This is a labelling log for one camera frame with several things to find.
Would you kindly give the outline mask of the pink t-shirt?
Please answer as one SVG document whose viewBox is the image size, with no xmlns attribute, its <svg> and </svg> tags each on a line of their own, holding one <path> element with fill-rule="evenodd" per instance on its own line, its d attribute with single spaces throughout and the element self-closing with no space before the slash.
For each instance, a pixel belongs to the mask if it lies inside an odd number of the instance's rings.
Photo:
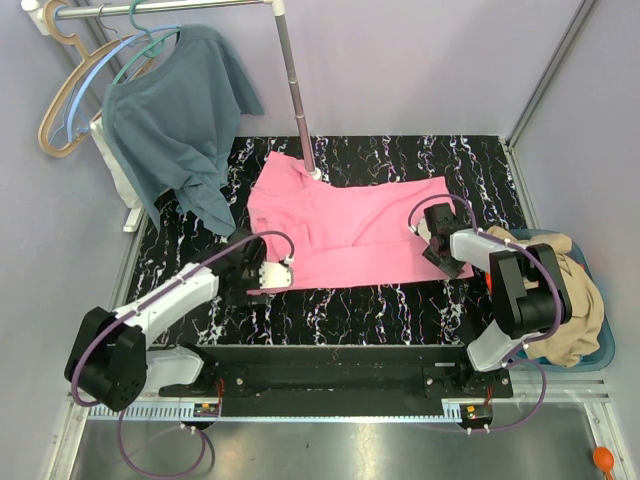
<svg viewBox="0 0 640 480">
<path fill-rule="evenodd" d="M 443 197 L 444 177 L 334 187 L 313 179 L 302 161 L 272 152 L 251 189 L 251 230 L 264 232 L 267 258 L 294 258 L 293 288 L 337 289 L 439 281 L 425 242 L 407 218 L 420 200 Z"/>
</svg>

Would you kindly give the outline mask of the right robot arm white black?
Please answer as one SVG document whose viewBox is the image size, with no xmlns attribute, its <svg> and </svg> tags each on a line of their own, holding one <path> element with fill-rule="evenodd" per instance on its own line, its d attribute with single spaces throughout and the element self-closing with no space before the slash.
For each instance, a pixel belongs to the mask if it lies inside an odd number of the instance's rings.
<svg viewBox="0 0 640 480">
<path fill-rule="evenodd" d="M 476 396 L 490 383 L 489 372 L 504 368 L 524 346 L 553 335 L 572 317 L 572 306 L 553 248 L 523 245 L 465 225 L 448 203 L 423 210 L 414 228 L 427 242 L 423 256 L 447 277 L 469 265 L 488 275 L 494 319 L 466 347 L 465 365 L 454 384 Z"/>
</svg>

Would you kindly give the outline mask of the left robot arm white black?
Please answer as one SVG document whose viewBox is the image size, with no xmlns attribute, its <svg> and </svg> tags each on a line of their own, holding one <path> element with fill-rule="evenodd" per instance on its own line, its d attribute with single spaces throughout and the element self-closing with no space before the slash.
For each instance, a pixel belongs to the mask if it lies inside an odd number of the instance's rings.
<svg viewBox="0 0 640 480">
<path fill-rule="evenodd" d="M 269 258 L 270 231 L 236 230 L 225 244 L 199 253 L 146 295 L 113 310 L 95 307 L 79 327 L 64 376 L 74 402 L 122 412 L 146 394 L 170 388 L 196 396 L 215 387 L 215 359 L 194 344 L 154 349 L 186 314 L 214 300 L 238 306 L 291 286 L 294 255 Z"/>
</svg>

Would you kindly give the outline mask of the beige garment in basket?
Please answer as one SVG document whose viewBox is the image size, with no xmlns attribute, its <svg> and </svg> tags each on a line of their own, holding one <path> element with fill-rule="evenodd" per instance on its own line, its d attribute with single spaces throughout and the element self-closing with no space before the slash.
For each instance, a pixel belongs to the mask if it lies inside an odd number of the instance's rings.
<svg viewBox="0 0 640 480">
<path fill-rule="evenodd" d="M 586 269 L 586 261 L 578 255 L 577 246 L 565 234 L 550 231 L 516 231 L 493 226 L 489 233 L 521 244 L 546 243 L 558 261 L 572 308 L 571 318 L 550 338 L 535 342 L 521 353 L 525 358 L 552 366 L 575 369 L 600 348 L 598 336 L 605 308 L 602 296 Z"/>
</svg>

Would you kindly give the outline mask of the teal t-shirt on hanger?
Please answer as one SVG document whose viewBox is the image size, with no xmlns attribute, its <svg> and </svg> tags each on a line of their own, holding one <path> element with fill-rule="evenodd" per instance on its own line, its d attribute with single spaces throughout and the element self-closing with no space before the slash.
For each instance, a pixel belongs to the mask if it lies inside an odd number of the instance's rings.
<svg viewBox="0 0 640 480">
<path fill-rule="evenodd" d="M 172 191 L 181 212 L 227 237 L 236 222 L 222 193 L 228 159 L 245 115 L 264 108 L 224 37 L 184 25 L 170 55 L 151 72 L 107 87 L 105 140 L 153 223 L 158 198 Z"/>
</svg>

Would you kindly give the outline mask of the blue laundry basket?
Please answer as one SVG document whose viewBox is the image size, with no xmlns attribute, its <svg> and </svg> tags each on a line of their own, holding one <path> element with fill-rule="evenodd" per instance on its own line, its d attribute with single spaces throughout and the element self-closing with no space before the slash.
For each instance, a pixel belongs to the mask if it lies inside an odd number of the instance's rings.
<svg viewBox="0 0 640 480">
<path fill-rule="evenodd" d="M 555 231 L 543 229 L 513 229 L 511 233 L 518 241 L 530 240 L 534 236 L 555 234 Z M 546 358 L 540 358 L 538 362 L 544 366 L 548 372 L 569 372 L 569 373 L 587 373 L 597 372 L 606 368 L 615 356 L 615 340 L 607 316 L 604 316 L 600 332 L 597 336 L 599 348 L 586 356 L 582 356 L 580 361 L 573 367 L 562 367 L 551 364 Z"/>
</svg>

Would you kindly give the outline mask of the light blue hanger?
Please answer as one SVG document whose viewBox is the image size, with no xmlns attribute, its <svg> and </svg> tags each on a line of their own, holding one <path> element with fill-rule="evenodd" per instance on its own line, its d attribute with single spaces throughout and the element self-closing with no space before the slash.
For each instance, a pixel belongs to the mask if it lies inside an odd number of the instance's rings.
<svg viewBox="0 0 640 480">
<path fill-rule="evenodd" d="M 178 24 L 170 24 L 159 27 L 151 28 L 152 33 L 162 32 L 164 28 L 171 28 L 174 26 L 179 26 Z M 108 45 L 104 45 L 105 47 L 109 46 L 111 50 L 102 55 L 97 63 L 93 65 L 89 72 L 86 74 L 82 74 L 81 79 L 82 83 L 77 83 L 72 86 L 70 97 L 67 99 L 67 103 L 65 104 L 64 110 L 64 119 L 62 121 L 61 126 L 51 134 L 51 139 L 54 139 L 59 131 L 61 131 L 64 127 L 64 131 L 67 135 L 67 140 L 69 145 L 76 145 L 81 142 L 86 134 L 89 133 L 90 127 L 89 123 L 92 121 L 89 119 L 83 110 L 79 110 L 80 106 L 83 102 L 84 96 L 87 92 L 91 92 L 92 95 L 94 93 L 91 89 L 91 84 L 94 79 L 98 76 L 101 69 L 105 66 L 111 65 L 111 61 L 117 60 L 116 55 L 125 48 L 134 49 L 137 45 L 142 45 L 147 40 L 143 38 L 143 33 L 129 35 L 126 37 L 122 37 L 121 40 L 114 40 L 109 42 Z M 127 73 L 121 78 L 119 83 L 126 83 L 139 76 L 146 73 L 151 69 L 154 63 L 153 59 L 147 59 L 145 57 L 139 58 L 133 66 L 129 68 Z M 80 120 L 76 121 L 76 116 L 80 116 Z"/>
</svg>

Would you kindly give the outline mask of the orange ball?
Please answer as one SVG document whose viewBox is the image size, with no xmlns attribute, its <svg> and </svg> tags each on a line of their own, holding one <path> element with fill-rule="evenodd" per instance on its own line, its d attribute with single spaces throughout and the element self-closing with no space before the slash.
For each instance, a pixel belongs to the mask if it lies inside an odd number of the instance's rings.
<svg viewBox="0 0 640 480">
<path fill-rule="evenodd" d="M 608 448 L 596 447 L 592 453 L 592 460 L 606 480 L 614 479 L 615 457 Z"/>
</svg>

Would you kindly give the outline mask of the green hanger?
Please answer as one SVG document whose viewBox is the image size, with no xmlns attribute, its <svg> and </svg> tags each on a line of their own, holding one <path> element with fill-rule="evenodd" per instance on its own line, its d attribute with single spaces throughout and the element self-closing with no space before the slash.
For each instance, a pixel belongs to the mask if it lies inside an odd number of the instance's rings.
<svg viewBox="0 0 640 480">
<path fill-rule="evenodd" d="M 142 3 L 144 3 L 144 0 L 135 0 L 131 3 L 128 11 L 128 19 L 134 29 L 143 33 L 143 37 L 147 40 L 147 44 L 139 51 L 137 51 L 116 74 L 112 81 L 113 85 L 120 82 L 121 78 L 127 73 L 129 68 L 133 66 L 139 58 L 145 57 L 147 59 L 153 59 L 156 56 L 160 55 L 166 46 L 166 40 L 171 36 L 178 35 L 180 32 L 179 26 L 174 26 L 171 28 L 167 27 L 163 29 L 163 35 L 154 37 L 150 29 L 146 28 L 143 25 L 140 25 L 135 19 L 136 9 Z"/>
</svg>

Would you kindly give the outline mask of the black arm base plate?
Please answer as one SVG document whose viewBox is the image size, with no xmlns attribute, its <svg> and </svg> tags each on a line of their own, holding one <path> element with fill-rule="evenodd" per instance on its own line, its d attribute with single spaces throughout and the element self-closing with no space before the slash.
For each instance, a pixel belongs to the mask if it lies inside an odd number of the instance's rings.
<svg viewBox="0 0 640 480">
<path fill-rule="evenodd" d="M 205 347 L 204 377 L 165 398 L 222 395 L 225 420 L 444 420 L 455 400 L 510 399 L 506 370 L 475 373 L 456 346 Z"/>
</svg>

